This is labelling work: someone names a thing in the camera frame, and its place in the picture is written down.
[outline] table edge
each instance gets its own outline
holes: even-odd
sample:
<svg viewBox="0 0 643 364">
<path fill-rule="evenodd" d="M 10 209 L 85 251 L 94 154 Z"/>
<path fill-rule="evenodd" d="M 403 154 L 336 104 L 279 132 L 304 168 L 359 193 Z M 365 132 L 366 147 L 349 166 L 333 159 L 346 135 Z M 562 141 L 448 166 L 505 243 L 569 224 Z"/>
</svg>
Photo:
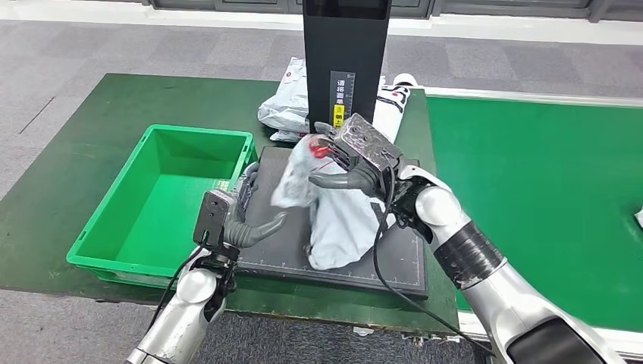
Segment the table edge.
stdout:
<svg viewBox="0 0 643 364">
<path fill-rule="evenodd" d="M 509 101 L 544 102 L 567 105 L 603 105 L 643 108 L 643 99 L 600 96 L 550 95 L 546 93 L 519 93 L 489 89 L 451 89 L 423 87 L 426 96 L 453 96 L 475 99 L 501 99 Z"/>
</svg>

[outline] green table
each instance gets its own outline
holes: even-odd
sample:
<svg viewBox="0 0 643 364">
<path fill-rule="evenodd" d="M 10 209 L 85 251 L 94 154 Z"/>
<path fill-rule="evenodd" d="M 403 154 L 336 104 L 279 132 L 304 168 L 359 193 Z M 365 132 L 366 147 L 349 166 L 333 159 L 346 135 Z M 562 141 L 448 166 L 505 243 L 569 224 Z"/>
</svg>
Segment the green table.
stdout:
<svg viewBox="0 0 643 364">
<path fill-rule="evenodd" d="M 150 124 L 245 130 L 256 147 L 275 143 L 256 119 L 278 83 L 108 74 L 0 201 L 0 286 L 108 301 L 155 303 L 160 291 L 100 281 L 65 254 Z M 434 171 L 425 95 L 413 91 L 398 145 Z M 426 257 L 427 308 L 457 325 L 455 296 Z M 390 294 L 239 276 L 235 311 L 417 334 L 447 333 Z"/>
<path fill-rule="evenodd" d="M 514 267 L 590 325 L 643 331 L 643 102 L 434 93 L 438 176 Z"/>
</svg>

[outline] plastic bag with red label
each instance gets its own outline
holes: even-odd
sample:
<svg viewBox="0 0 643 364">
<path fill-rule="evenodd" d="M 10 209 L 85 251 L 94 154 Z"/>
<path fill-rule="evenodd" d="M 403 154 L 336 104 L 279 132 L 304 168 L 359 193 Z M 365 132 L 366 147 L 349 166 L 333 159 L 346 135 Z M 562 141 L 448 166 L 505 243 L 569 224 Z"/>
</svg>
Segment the plastic bag with red label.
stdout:
<svg viewBox="0 0 643 364">
<path fill-rule="evenodd" d="M 294 147 L 271 204 L 281 208 L 310 207 L 310 249 L 308 260 L 314 269 L 326 270 L 357 262 L 371 249 L 384 204 L 361 190 L 326 190 L 308 181 L 314 171 L 339 174 L 345 171 L 326 156 L 327 146 L 319 140 L 325 136 L 303 137 Z M 389 226 L 394 224 L 387 217 Z"/>
</svg>

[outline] black cable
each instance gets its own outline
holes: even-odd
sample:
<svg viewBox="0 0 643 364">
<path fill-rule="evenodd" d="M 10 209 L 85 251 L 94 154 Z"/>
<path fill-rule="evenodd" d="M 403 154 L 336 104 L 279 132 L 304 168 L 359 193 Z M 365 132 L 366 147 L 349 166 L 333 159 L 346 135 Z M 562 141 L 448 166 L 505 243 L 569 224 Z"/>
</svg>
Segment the black cable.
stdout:
<svg viewBox="0 0 643 364">
<path fill-rule="evenodd" d="M 196 256 L 199 255 L 199 253 L 203 250 L 203 247 L 205 246 L 205 241 L 208 239 L 207 238 L 207 232 L 204 234 L 204 239 L 199 243 L 199 248 L 194 251 L 194 253 L 190 254 L 190 256 L 185 259 L 184 262 L 182 262 L 179 265 L 179 268 L 177 268 L 176 272 L 170 279 L 170 283 L 168 283 L 168 286 L 165 288 L 163 291 L 163 295 L 161 296 L 161 299 L 158 301 L 158 305 L 156 306 L 156 309 L 154 310 L 154 316 L 152 316 L 152 321 L 149 322 L 149 326 L 147 327 L 147 331 L 149 331 L 150 328 L 154 325 L 154 322 L 156 322 L 156 319 L 158 318 L 158 314 L 161 313 L 161 308 L 163 307 L 163 301 L 165 301 L 165 297 L 168 295 L 168 292 L 172 288 L 172 284 L 177 280 L 177 277 L 179 276 L 180 272 L 185 268 L 187 263 L 192 261 L 192 259 L 196 258 Z"/>
<path fill-rule="evenodd" d="M 387 192 L 387 197 L 386 197 L 386 205 L 384 206 L 384 214 L 382 215 L 380 219 L 380 224 L 378 227 L 378 232 L 375 233 L 375 240 L 373 241 L 373 266 L 375 267 L 375 274 L 378 276 L 380 279 L 381 283 L 386 287 L 389 291 L 395 293 L 397 296 L 399 296 L 401 299 L 405 300 L 409 305 L 415 307 L 416 309 L 424 312 L 425 314 L 431 316 L 435 321 L 440 322 L 444 327 L 448 328 L 449 330 L 453 331 L 454 333 L 458 334 L 459 336 L 463 337 L 465 340 L 470 342 L 471 344 L 476 345 L 477 347 L 480 347 L 483 349 L 485 352 L 489 353 L 492 356 L 495 356 L 495 353 L 487 348 L 486 346 L 480 344 L 478 341 L 473 340 L 469 335 L 461 332 L 458 328 L 455 328 L 452 326 L 450 323 L 446 322 L 443 318 L 440 316 L 434 314 L 433 312 L 429 311 L 423 306 L 420 306 L 418 303 L 415 301 L 411 300 L 409 297 L 404 295 L 404 293 L 399 292 L 395 288 L 391 287 L 388 282 L 382 277 L 382 274 L 380 272 L 380 267 L 378 264 L 378 242 L 380 240 L 380 237 L 382 233 L 384 233 L 384 227 L 386 226 L 386 217 L 388 216 L 389 212 L 391 211 L 391 205 L 393 205 L 393 196 L 395 194 L 395 172 L 393 169 L 393 166 L 390 166 L 389 171 L 391 171 L 391 185 L 390 188 Z"/>
</svg>

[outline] green plastic crate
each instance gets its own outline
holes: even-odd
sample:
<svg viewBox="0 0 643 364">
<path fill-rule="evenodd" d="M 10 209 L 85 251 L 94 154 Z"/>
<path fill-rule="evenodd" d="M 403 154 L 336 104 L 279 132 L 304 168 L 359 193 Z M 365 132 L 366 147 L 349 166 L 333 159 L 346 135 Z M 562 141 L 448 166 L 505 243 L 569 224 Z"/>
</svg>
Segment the green plastic crate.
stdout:
<svg viewBox="0 0 643 364">
<path fill-rule="evenodd" d="M 67 253 L 105 281 L 164 287 L 196 247 L 203 193 L 257 159 L 252 134 L 152 125 Z"/>
</svg>

